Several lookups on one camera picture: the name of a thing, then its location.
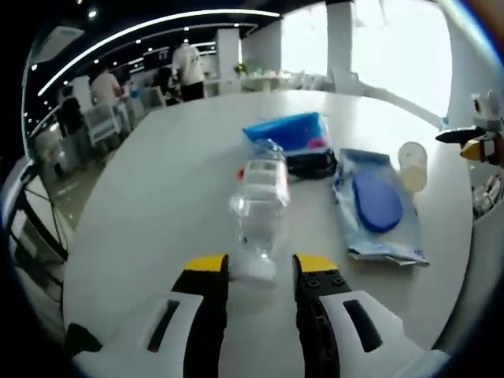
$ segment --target blue plastic bag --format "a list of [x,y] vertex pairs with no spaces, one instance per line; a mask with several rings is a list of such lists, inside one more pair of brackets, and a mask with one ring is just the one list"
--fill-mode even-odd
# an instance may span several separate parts
[[[400,197],[402,218],[389,232],[369,230],[358,215],[353,181],[363,170],[391,185]],[[332,190],[343,216],[350,256],[358,260],[395,261],[400,265],[429,265],[422,250],[421,226],[415,205],[388,155],[341,149]]]
[[328,127],[319,113],[271,120],[244,128],[243,132],[252,143],[271,139],[282,147],[286,156],[323,153],[330,149]]

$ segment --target plastic water bottle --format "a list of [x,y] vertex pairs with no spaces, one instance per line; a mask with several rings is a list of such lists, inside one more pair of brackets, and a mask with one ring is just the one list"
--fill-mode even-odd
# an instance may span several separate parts
[[236,215],[237,248],[230,260],[233,279],[272,286],[290,195],[282,150],[270,140],[254,145],[254,158],[242,170],[231,208]]

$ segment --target screw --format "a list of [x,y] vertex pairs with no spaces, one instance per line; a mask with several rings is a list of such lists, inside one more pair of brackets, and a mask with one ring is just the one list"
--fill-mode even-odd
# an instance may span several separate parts
[[310,287],[312,289],[316,289],[320,285],[321,285],[321,283],[319,281],[309,281],[308,282],[308,287]]
[[336,286],[341,286],[345,283],[345,280],[341,277],[335,278],[332,283]]

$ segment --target window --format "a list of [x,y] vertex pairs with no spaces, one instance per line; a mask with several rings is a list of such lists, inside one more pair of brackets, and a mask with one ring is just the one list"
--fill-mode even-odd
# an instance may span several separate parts
[[328,16],[325,2],[283,16],[283,70],[326,75],[328,71]]
[[423,0],[355,0],[352,71],[444,117],[451,92],[451,47],[441,9]]

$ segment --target white round table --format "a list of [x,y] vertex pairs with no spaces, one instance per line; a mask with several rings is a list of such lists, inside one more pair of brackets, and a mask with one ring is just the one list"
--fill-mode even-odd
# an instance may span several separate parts
[[295,327],[291,255],[321,254],[399,315],[406,334],[431,348],[454,308],[469,258],[472,206],[459,148],[435,141],[430,124],[386,102],[316,91],[222,96],[150,113],[98,180],[65,270],[64,316],[101,341],[143,301],[166,296],[193,258],[231,253],[228,200],[250,156],[242,128],[304,112],[325,115],[333,146],[390,154],[407,141],[428,152],[428,185],[415,197],[431,265],[405,268],[347,256],[330,180],[291,185],[288,238],[277,288],[230,288],[220,376],[303,376]]

